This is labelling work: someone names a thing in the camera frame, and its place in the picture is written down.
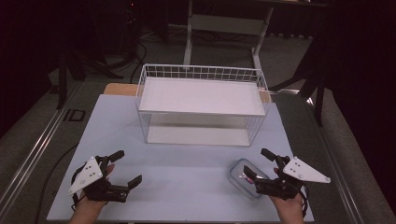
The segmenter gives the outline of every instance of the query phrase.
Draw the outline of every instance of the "white wire basket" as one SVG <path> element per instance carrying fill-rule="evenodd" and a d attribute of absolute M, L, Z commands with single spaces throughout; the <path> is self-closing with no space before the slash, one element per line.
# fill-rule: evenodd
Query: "white wire basket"
<path fill-rule="evenodd" d="M 262 70 L 145 64 L 136 108 L 147 143 L 247 147 L 271 105 Z"/>

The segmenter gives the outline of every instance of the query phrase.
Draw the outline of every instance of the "small container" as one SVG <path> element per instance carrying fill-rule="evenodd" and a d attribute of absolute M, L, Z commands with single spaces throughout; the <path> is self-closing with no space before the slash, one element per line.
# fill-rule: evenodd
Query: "small container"
<path fill-rule="evenodd" d="M 252 170 L 254 173 L 257 174 L 258 178 L 268 179 L 268 175 L 263 173 L 259 168 L 257 168 L 253 163 L 248 161 L 247 159 L 241 159 L 237 161 L 231 167 L 228 179 L 230 182 L 241 192 L 246 195 L 249 199 L 258 199 L 262 195 L 256 192 L 256 186 L 252 179 L 248 178 L 244 174 L 244 166 L 247 166 Z"/>

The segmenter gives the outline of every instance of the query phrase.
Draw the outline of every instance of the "hand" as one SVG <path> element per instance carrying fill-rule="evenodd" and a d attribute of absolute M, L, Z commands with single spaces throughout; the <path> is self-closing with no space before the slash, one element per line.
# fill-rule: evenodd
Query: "hand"
<path fill-rule="evenodd" d="M 109 175 L 114 170 L 114 166 L 115 164 L 107 166 L 107 175 Z M 87 197 L 84 196 L 84 191 L 81 192 L 79 198 L 81 199 L 81 201 L 79 201 L 79 203 L 77 204 L 76 211 L 70 219 L 69 223 L 94 223 L 94 221 L 99 217 L 102 208 L 106 205 L 107 202 L 90 201 Z"/>
<path fill-rule="evenodd" d="M 282 224 L 304 223 L 303 218 L 303 198 L 297 194 L 293 199 L 283 200 L 281 198 L 269 196 L 276 207 Z"/>

